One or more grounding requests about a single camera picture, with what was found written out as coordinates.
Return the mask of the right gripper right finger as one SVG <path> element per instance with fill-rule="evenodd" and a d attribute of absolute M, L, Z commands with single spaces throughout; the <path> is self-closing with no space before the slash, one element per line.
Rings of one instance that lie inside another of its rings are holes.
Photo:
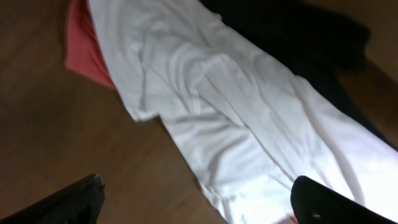
<path fill-rule="evenodd" d="M 395 224 L 306 176 L 294 181 L 290 203 L 299 224 Z"/>

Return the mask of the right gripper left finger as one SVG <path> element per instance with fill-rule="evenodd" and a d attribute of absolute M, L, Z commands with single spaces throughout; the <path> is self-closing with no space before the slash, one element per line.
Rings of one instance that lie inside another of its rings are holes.
<path fill-rule="evenodd" d="M 1 224 L 96 224 L 105 201 L 98 174 L 55 192 L 1 220 Z"/>

